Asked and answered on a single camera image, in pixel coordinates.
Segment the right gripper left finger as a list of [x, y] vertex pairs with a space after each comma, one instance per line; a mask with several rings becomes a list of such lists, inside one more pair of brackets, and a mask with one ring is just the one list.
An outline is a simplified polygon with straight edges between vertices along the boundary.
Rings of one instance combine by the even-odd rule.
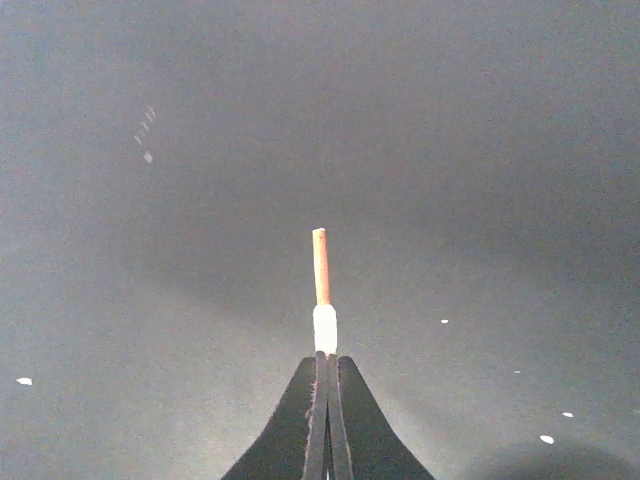
[[258, 438], [225, 473], [227, 480], [326, 477], [328, 361], [305, 357]]

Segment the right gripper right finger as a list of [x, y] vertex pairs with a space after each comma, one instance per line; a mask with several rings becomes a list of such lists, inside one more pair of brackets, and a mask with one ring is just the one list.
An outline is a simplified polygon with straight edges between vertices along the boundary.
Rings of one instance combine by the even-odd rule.
[[355, 361], [328, 358], [327, 479], [431, 479], [400, 440]]

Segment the white shoelace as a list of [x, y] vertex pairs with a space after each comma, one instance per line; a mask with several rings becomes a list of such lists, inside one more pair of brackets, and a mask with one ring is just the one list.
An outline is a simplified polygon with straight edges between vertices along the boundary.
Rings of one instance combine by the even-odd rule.
[[316, 306], [313, 309], [314, 345], [326, 355], [337, 353], [337, 313], [331, 304], [326, 230], [312, 231]]

